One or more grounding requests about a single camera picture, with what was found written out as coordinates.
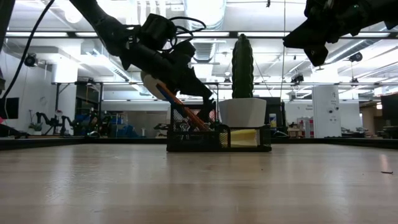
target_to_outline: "red object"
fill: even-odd
[[[160,87],[171,97],[174,102],[178,105],[183,105],[183,103],[175,97],[175,95],[164,85],[163,83],[158,83]],[[205,126],[205,123],[198,117],[196,116],[190,109],[188,108],[183,108],[184,111],[187,113],[188,117],[192,120],[192,122],[200,129],[200,131],[208,131],[208,128]]]

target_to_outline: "black mesh basket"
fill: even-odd
[[[200,131],[188,116],[184,116],[184,107],[199,116],[209,130]],[[203,105],[172,105],[170,127],[167,132],[168,152],[270,152],[272,150],[269,126],[230,128],[216,123],[215,108],[206,115],[200,112],[202,109]]]

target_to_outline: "yellow object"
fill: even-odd
[[[256,135],[255,129],[231,131],[231,147],[257,147]],[[220,139],[223,146],[227,147],[227,134],[221,133]]]

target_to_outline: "black cable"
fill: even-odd
[[[177,46],[177,44],[181,44],[181,43],[184,43],[184,42],[188,42],[188,41],[193,40],[193,33],[194,33],[194,32],[200,32],[200,31],[205,30],[205,29],[207,28],[207,26],[206,26],[206,24],[205,24],[204,22],[202,22],[202,21],[200,21],[200,20],[198,20],[198,19],[191,18],[191,17],[176,16],[176,17],[170,18],[169,20],[170,20],[170,21],[173,21],[173,20],[177,20],[177,19],[183,19],[183,20],[188,20],[188,21],[197,22],[197,23],[200,23],[203,27],[202,27],[202,28],[199,28],[199,29],[196,29],[196,30],[188,30],[188,29],[185,28],[185,27],[176,26],[177,29],[180,29],[180,30],[183,30],[183,31],[182,31],[182,32],[177,32],[177,33],[174,35],[174,37],[171,38],[171,39],[169,40],[170,45],[171,45],[171,48],[165,49],[165,50],[161,50],[161,51],[163,51],[163,52],[170,52],[170,51],[172,51],[172,50]],[[190,34],[191,37],[189,37],[189,38],[186,39],[186,40],[181,41],[180,43],[177,43],[177,42],[178,42],[178,35],[181,35],[181,34]]]
[[[25,46],[25,50],[24,50],[24,53],[22,54],[21,61],[19,62],[19,65],[18,65],[18,68],[17,68],[17,70],[16,70],[16,72],[15,72],[14,78],[12,78],[12,81],[10,82],[10,85],[8,86],[8,88],[7,88],[6,92],[4,93],[4,95],[2,96],[2,98],[3,98],[4,100],[6,99],[7,95],[9,94],[9,92],[11,91],[11,89],[12,89],[12,87],[14,86],[15,82],[17,81],[18,76],[19,76],[19,72],[21,71],[22,65],[24,64],[24,60],[25,60],[25,58],[26,58],[27,51],[29,50],[30,43],[32,42],[33,36],[34,36],[34,34],[35,34],[35,32],[36,32],[36,30],[37,30],[37,28],[38,28],[40,22],[42,22],[45,13],[50,9],[50,7],[51,7],[51,5],[52,5],[53,3],[54,3],[54,0],[51,0],[51,1],[46,5],[46,7],[44,8],[42,14],[40,15],[39,19],[37,20],[35,26],[33,26],[32,32],[30,33],[30,36],[29,36],[29,38],[27,39],[26,46]]]
[[[200,21],[198,19],[191,18],[191,17],[176,16],[176,17],[170,18],[169,20],[173,21],[173,20],[176,20],[176,19],[184,19],[184,20],[188,20],[188,21],[197,22],[197,23],[200,23],[203,26],[202,28],[199,28],[199,29],[196,29],[196,30],[191,30],[190,32],[199,32],[199,31],[205,30],[207,28],[207,26],[206,26],[206,24],[204,22],[202,22],[202,21]]]

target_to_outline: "cable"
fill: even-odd
[[[55,0],[51,0],[46,7],[44,8],[43,12],[41,13],[41,15],[39,16],[39,18],[37,19],[37,22],[35,24],[35,26],[33,26],[32,32],[30,33],[30,36],[27,40],[26,46],[25,46],[25,50],[24,53],[22,54],[21,57],[21,61],[19,62],[18,68],[15,72],[14,78],[12,78],[12,81],[10,82],[10,85],[8,86],[6,92],[4,93],[4,95],[2,96],[3,99],[7,98],[7,95],[9,94],[9,92],[11,91],[12,87],[14,86],[15,82],[18,79],[19,76],[19,72],[21,71],[22,65],[24,64],[24,60],[26,58],[27,55],[27,51],[29,50],[30,47],[30,43],[32,42],[33,36],[40,24],[40,22],[43,20],[45,13],[50,9],[51,5],[54,3]]]
[[[191,17],[176,16],[176,17],[170,18],[169,20],[170,20],[170,21],[174,21],[174,20],[177,20],[177,19],[183,19],[183,20],[188,20],[188,21],[197,22],[197,23],[200,23],[203,27],[202,27],[202,28],[199,28],[199,29],[196,29],[196,30],[188,30],[188,29],[185,28],[185,27],[176,26],[177,29],[180,29],[180,30],[183,30],[183,31],[182,31],[182,32],[177,32],[177,33],[174,35],[174,37],[172,37],[172,38],[169,40],[170,45],[171,45],[171,48],[165,49],[165,50],[161,50],[162,52],[170,52],[170,51],[172,51],[178,44],[181,44],[181,43],[184,43],[184,42],[189,42],[189,41],[193,40],[193,33],[194,33],[194,32],[200,32],[200,31],[205,30],[205,29],[207,28],[207,26],[206,26],[206,24],[205,24],[204,22],[202,22],[202,21],[200,21],[200,20],[198,20],[198,19],[191,18]],[[190,37],[189,37],[188,39],[186,39],[186,40],[181,41],[180,43],[177,43],[177,42],[178,42],[178,37],[177,37],[177,36],[178,36],[178,35],[181,35],[181,34],[190,34]]]
[[[22,91],[21,106],[24,104],[26,81],[27,81],[27,71],[28,71],[28,68],[26,67],[25,83],[24,83],[24,89]]]
[[[284,34],[286,33],[286,0],[284,1]],[[284,54],[282,58],[282,81],[280,82],[280,100],[282,101],[282,87],[284,85],[284,76],[285,76],[285,51],[286,47],[284,46]]]
[[[264,77],[262,76],[262,73],[261,73],[259,64],[257,64],[257,60],[256,60],[254,57],[253,57],[253,59],[254,59],[254,62],[256,63],[257,69],[259,70],[260,76],[261,76],[261,78],[262,78],[262,82],[266,84],[266,87],[267,87],[267,90],[268,90],[270,96],[273,97],[273,96],[272,96],[272,93],[271,93],[271,91],[270,91],[270,89],[268,88],[268,85],[267,85],[266,80],[265,80]]]
[[[353,68],[353,62],[351,62],[351,74],[352,74],[352,80],[354,80],[354,68]]]

